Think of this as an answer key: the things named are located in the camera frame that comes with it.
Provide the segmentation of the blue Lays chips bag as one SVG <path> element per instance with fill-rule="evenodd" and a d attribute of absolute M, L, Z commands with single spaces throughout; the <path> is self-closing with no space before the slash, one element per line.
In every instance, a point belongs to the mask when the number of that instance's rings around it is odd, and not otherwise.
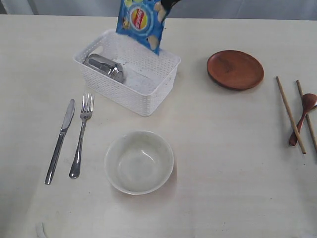
<path fill-rule="evenodd" d="M 122 0 L 116 33 L 136 40 L 159 55 L 166 15 L 159 0 Z"/>

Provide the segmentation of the brown round plate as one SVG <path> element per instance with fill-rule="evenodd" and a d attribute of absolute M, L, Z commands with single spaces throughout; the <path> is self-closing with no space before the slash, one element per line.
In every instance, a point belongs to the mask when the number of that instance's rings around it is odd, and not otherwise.
<path fill-rule="evenodd" d="M 264 79 L 262 64 L 252 55 L 223 50 L 207 60 L 209 77 L 219 86 L 235 91 L 244 91 L 258 86 Z"/>

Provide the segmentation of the silver table knife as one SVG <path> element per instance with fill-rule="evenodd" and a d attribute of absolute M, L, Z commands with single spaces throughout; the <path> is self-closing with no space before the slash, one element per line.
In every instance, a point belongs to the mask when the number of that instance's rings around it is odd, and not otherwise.
<path fill-rule="evenodd" d="M 45 178 L 45 184 L 46 185 L 51 184 L 51 182 L 53 180 L 53 176 L 54 176 L 54 172 L 55 172 L 55 169 L 56 169 L 56 166 L 57 166 L 57 162 L 58 162 L 58 159 L 59 159 L 59 155 L 60 155 L 60 151 L 61 151 L 61 148 L 62 148 L 63 140 L 64 140 L 65 135 L 66 135 L 66 133 L 67 133 L 69 127 L 70 127 L 74 112 L 75 112 L 75 100 L 71 99 L 69 104 L 68 104 L 68 107 L 67 107 L 67 110 L 66 110 L 66 114 L 65 114 L 65 117 L 64 117 L 60 132 L 59 132 L 58 139 L 57 139 L 57 143 L 56 143 L 56 146 L 55 146 L 55 149 L 54 149 L 54 152 L 53 152 L 53 156 L 52 156 L 52 159 L 51 159 L 48 171 L 47 171 L 47 175 L 46 175 L 46 178 Z"/>

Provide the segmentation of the speckled white ceramic bowl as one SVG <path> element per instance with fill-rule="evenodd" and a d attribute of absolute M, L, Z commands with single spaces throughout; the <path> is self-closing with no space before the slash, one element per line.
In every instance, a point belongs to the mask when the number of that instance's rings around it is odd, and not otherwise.
<path fill-rule="evenodd" d="M 109 183 L 129 195 L 144 195 L 161 188 L 174 169 L 170 144 L 146 130 L 132 131 L 115 139 L 104 157 Z"/>

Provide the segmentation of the dark brown wooden spoon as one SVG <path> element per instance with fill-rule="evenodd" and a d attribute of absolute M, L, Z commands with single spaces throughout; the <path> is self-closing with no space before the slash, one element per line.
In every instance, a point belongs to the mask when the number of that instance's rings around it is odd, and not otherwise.
<path fill-rule="evenodd" d="M 300 120 L 297 123 L 298 132 L 300 132 L 302 129 L 306 115 L 313 108 L 315 108 L 317 106 L 317 96 L 315 94 L 312 94 L 312 93 L 304 94 L 302 96 L 302 106 L 303 106 L 303 113 L 302 113 Z M 298 141 L 298 138 L 297 138 L 295 132 L 293 132 L 289 138 L 289 145 L 295 146 L 297 144 L 297 141 Z"/>

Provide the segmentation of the wooden chopstick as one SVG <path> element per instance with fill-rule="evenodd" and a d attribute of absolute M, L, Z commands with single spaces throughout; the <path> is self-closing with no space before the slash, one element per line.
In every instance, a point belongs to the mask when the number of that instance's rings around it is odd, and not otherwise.
<path fill-rule="evenodd" d="M 304 103 L 304 101 L 303 101 L 303 91 L 302 91 L 302 87 L 301 87 L 300 81 L 296 80 L 296 84 L 297 84 L 298 91 L 299 91 L 299 94 L 300 94 L 300 97 L 301 97 L 301 101 L 302 101 L 302 103 Z M 315 132 L 314 132 L 314 129 L 313 129 L 313 126 L 312 126 L 312 122 L 311 122 L 311 119 L 310 119 L 309 115 L 306 116 L 306 121 L 307 121 L 307 124 L 308 124 L 308 128 L 309 128 L 309 131 L 310 131 L 310 134 L 311 134 L 311 139 L 312 139 L 315 151 L 317 151 L 317 141 L 316 141 L 316 138 L 315 138 Z"/>
<path fill-rule="evenodd" d="M 291 122 L 291 125 L 292 125 L 292 128 L 293 128 L 293 132 L 295 133 L 295 137 L 297 138 L 298 142 L 299 142 L 299 146 L 301 148 L 301 151 L 303 154 L 306 154 L 306 149 L 304 147 L 304 144 L 301 140 L 301 137 L 300 137 L 300 134 L 299 134 L 299 131 L 297 129 L 297 126 L 296 126 L 296 123 L 295 123 L 295 120 L 293 118 L 293 114 L 291 112 L 291 109 L 290 109 L 290 106 L 289 106 L 289 103 L 288 103 L 288 100 L 286 98 L 286 95 L 285 95 L 285 92 L 283 90 L 283 87 L 282 87 L 282 84 L 280 82 L 280 79 L 278 76 L 275 77 L 276 81 L 277 81 L 277 84 L 278 84 L 278 88 L 279 88 L 279 91 L 280 91 L 280 94 L 281 94 L 281 97 L 282 97 L 282 100 L 283 100 L 283 103 L 285 105 L 285 108 L 286 108 L 286 111 L 287 111 L 287 114 L 289 116 L 289 119 L 290 119 L 290 122 Z"/>

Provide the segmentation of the silver fork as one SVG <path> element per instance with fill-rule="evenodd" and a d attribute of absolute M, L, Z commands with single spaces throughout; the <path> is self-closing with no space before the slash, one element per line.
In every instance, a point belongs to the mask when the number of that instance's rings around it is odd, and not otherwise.
<path fill-rule="evenodd" d="M 84 140 L 84 133 L 87 121 L 92 117 L 94 107 L 94 97 L 91 93 L 84 93 L 82 99 L 82 108 L 80 113 L 81 129 L 79 134 L 79 140 L 75 152 L 75 157 L 69 172 L 71 179 L 76 179 L 80 176 L 81 172 L 81 156 L 82 156 L 82 145 Z"/>

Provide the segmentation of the white perforated plastic basket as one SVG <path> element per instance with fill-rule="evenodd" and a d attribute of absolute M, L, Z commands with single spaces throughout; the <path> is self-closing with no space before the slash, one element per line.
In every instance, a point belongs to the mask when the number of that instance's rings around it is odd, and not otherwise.
<path fill-rule="evenodd" d="M 125 81 L 119 83 L 84 64 L 92 52 L 123 67 Z M 74 55 L 86 85 L 143 117 L 150 116 L 173 88 L 179 56 L 166 50 L 156 55 L 132 38 L 109 29 Z"/>

